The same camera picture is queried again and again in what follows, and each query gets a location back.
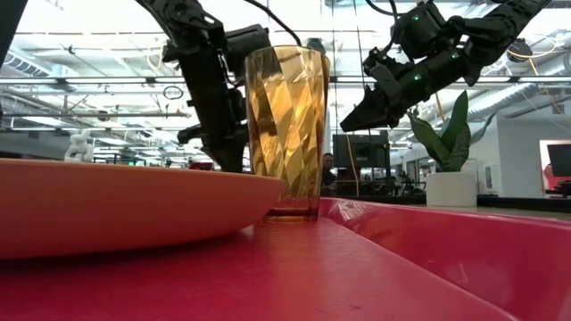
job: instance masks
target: potted plant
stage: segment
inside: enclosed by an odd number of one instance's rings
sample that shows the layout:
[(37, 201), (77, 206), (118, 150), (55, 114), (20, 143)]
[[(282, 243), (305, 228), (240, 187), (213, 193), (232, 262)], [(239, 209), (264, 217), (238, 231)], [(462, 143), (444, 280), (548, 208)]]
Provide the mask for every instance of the potted plant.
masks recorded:
[(428, 155), (436, 162), (436, 173), (426, 177), (426, 204), (444, 207), (475, 207), (477, 199), (476, 176), (461, 172), (468, 159), (470, 145), (479, 141), (492, 122), (488, 118), (484, 127), (473, 136), (468, 125), (468, 94), (462, 92), (456, 99), (452, 115), (436, 133), (427, 121), (408, 113), (415, 138), (425, 146)]

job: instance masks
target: orange plate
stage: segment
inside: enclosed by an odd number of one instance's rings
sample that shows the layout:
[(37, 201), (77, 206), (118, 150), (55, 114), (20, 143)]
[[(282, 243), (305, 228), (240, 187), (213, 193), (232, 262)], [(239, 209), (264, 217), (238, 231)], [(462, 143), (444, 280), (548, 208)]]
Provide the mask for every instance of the orange plate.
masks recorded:
[(249, 226), (282, 181), (188, 169), (0, 160), (0, 259), (186, 243)]

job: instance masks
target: black robotic arm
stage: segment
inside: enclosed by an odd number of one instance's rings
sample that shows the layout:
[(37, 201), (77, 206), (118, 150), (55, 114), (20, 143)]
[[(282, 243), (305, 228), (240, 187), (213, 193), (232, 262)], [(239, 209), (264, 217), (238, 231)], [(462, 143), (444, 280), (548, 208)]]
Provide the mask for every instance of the black robotic arm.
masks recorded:
[[(178, 61), (199, 125), (178, 133), (187, 144), (201, 138), (203, 151), (223, 171), (242, 172), (248, 142), (244, 98), (245, 57), (271, 46), (268, 30), (260, 25), (225, 32), (222, 22), (208, 14), (197, 0), (136, 0), (169, 36), (163, 60)], [(233, 72), (234, 82), (228, 78)]]
[[(516, 40), (527, 23), (550, 0), (508, 0), (483, 18), (444, 20), (432, 1), (419, 3), (393, 26), (393, 40), (419, 63), (398, 63), (386, 49), (374, 48), (363, 62), (365, 73), (374, 78), (373, 88), (341, 122), (343, 131), (398, 126), (407, 109), (427, 101), (449, 84), (464, 78), (473, 86), (482, 68), (493, 64)], [(459, 48), (462, 35), (469, 36)]]

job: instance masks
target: amber glass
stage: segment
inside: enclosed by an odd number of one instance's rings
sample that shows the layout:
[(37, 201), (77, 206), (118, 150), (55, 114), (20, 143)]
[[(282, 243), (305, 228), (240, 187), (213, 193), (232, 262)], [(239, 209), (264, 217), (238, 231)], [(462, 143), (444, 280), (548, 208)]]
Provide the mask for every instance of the amber glass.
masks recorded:
[(245, 68), (252, 172), (287, 183), (270, 215), (317, 214), (329, 60), (275, 46), (251, 53)]

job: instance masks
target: snake plant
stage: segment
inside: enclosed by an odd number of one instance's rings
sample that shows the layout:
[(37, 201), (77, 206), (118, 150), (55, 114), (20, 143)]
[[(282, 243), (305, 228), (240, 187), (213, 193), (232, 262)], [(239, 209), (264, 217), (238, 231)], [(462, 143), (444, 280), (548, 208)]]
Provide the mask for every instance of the snake plant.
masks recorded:
[(456, 99), (451, 117), (444, 121), (443, 128), (438, 133), (426, 120), (411, 112), (408, 115), (415, 138), (425, 146), (428, 155), (438, 165), (439, 171), (457, 172), (468, 159), (470, 145), (484, 136), (495, 114), (491, 115), (484, 126), (472, 136), (468, 125), (468, 94), (464, 91)]

